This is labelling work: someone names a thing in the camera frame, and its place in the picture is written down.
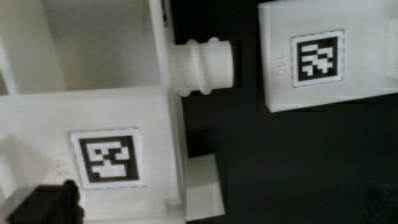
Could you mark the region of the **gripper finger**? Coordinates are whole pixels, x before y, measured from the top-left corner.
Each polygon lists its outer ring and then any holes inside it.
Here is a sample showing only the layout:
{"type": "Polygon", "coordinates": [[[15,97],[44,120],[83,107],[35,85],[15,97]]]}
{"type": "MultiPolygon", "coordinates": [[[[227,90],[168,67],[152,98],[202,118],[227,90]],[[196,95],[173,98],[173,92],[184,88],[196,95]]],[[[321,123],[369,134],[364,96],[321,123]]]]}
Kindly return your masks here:
{"type": "Polygon", "coordinates": [[[83,216],[72,180],[19,187],[3,201],[3,224],[83,224],[83,216]]]}

